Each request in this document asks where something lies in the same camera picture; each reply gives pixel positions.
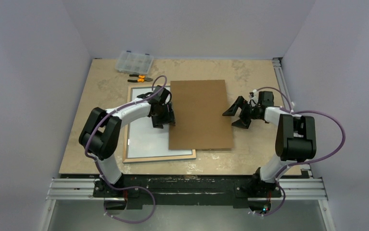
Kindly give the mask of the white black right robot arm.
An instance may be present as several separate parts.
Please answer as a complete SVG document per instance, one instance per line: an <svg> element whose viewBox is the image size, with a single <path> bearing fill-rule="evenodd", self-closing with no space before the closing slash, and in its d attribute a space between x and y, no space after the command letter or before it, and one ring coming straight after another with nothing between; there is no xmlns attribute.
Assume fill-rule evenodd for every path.
<svg viewBox="0 0 369 231"><path fill-rule="evenodd" d="M239 96L222 115L234 116L238 110L239 118L232 123L234 127L248 129L252 120L263 120L277 127L275 153L253 174L250 183L253 194L262 196L274 189L289 167L314 158L317 151L314 117L295 115L275 106L271 91L254 90L249 100Z"/></svg>

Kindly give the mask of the brown cardboard backing board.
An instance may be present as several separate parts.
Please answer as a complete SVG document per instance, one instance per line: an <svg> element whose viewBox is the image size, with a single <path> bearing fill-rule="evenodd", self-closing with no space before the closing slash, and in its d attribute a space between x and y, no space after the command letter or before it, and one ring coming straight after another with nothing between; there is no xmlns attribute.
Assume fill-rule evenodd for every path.
<svg viewBox="0 0 369 231"><path fill-rule="evenodd" d="M176 124L169 128L170 150L234 148L224 80L171 81Z"/></svg>

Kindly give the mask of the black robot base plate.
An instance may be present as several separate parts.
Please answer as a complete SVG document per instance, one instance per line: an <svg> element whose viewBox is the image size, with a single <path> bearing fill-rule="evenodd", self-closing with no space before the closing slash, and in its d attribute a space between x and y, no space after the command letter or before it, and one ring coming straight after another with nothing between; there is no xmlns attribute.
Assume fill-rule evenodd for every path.
<svg viewBox="0 0 369 231"><path fill-rule="evenodd" d="M216 205L251 208L265 213L270 200L281 198L280 187L253 175L133 175L113 186L94 181L93 197L120 198L112 209L142 209L143 205Z"/></svg>

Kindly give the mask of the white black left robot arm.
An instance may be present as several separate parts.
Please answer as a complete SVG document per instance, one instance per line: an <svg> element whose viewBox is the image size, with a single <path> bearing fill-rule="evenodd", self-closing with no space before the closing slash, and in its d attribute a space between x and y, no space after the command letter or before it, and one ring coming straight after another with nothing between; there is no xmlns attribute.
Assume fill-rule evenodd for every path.
<svg viewBox="0 0 369 231"><path fill-rule="evenodd" d="M120 130L135 120L149 117L153 128L163 129L174 125L175 116L171 102L172 94L166 88L157 86L154 91L139 95L134 100L106 111L94 108L79 135L85 156L92 159L105 184L105 191L112 197L122 194L123 174L117 166L114 153Z"/></svg>

